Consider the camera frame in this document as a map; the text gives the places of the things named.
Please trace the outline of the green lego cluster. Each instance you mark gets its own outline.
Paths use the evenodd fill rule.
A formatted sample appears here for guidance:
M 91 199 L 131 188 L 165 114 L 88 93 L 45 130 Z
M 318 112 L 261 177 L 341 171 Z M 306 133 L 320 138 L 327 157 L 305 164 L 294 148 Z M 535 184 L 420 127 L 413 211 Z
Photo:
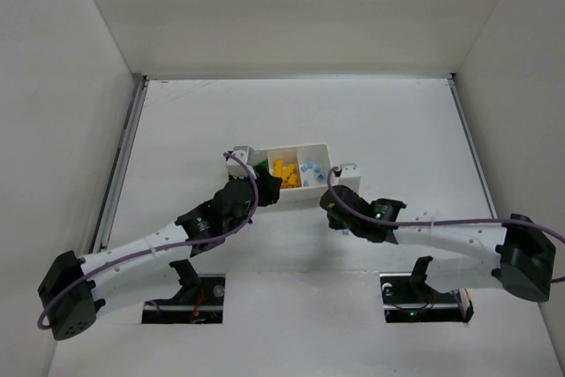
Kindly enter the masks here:
M 268 159 L 265 159 L 264 161 L 258 162 L 256 164 L 254 164 L 252 167 L 253 167 L 254 170 L 258 170 L 258 169 L 269 170 Z

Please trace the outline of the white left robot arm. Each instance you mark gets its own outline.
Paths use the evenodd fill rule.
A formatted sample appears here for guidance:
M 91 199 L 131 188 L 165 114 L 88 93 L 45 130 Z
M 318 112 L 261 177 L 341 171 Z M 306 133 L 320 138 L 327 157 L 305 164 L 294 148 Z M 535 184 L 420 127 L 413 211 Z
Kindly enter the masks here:
M 38 288 L 38 328 L 63 341 L 116 309 L 189 298 L 200 282 L 189 259 L 250 224 L 257 208 L 274 205 L 281 185 L 259 168 L 253 178 L 230 178 L 211 200 L 148 236 L 104 253 L 58 254 Z

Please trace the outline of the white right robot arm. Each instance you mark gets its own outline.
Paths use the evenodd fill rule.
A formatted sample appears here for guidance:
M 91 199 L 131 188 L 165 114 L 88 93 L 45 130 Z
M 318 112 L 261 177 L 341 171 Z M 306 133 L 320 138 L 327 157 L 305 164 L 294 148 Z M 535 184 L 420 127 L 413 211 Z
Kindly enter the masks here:
M 420 214 L 400 223 L 405 204 L 380 198 L 368 202 L 345 185 L 327 189 L 320 199 L 328 225 L 348 230 L 374 244 L 421 245 L 451 258 L 428 255 L 411 271 L 414 290 L 430 296 L 458 289 L 502 289 L 534 303 L 550 297 L 556 248 L 546 231 L 524 215 L 508 220 L 434 221 Z

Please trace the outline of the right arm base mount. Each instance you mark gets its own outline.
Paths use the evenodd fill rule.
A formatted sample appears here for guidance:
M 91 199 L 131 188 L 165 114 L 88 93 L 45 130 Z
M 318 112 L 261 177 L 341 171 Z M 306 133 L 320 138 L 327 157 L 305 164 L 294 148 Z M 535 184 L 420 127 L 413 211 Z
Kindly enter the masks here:
M 431 256 L 418 258 L 408 272 L 380 274 L 386 323 L 455 322 L 468 324 L 474 305 L 467 290 L 438 292 L 426 284 Z

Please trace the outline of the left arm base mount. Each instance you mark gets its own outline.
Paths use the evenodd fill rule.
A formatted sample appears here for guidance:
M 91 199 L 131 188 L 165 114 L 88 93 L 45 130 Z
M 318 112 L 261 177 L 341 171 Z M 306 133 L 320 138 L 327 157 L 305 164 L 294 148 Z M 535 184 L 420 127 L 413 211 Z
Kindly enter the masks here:
M 225 274 L 198 274 L 189 260 L 173 261 L 173 282 L 178 288 L 167 298 L 148 300 L 142 324 L 222 324 L 226 291 Z

